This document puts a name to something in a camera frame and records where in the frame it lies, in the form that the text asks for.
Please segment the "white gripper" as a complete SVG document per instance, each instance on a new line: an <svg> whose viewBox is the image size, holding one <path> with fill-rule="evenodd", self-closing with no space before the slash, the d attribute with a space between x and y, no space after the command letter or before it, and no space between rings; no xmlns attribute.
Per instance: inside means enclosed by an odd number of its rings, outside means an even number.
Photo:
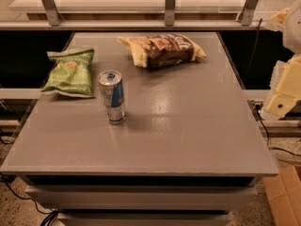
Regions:
<svg viewBox="0 0 301 226"><path fill-rule="evenodd" d="M301 0L272 15L264 27L283 31L283 46L294 53L301 53ZM263 102L262 118L282 119L300 100L301 56L293 56L287 62L279 60L272 72L270 91Z"/></svg>

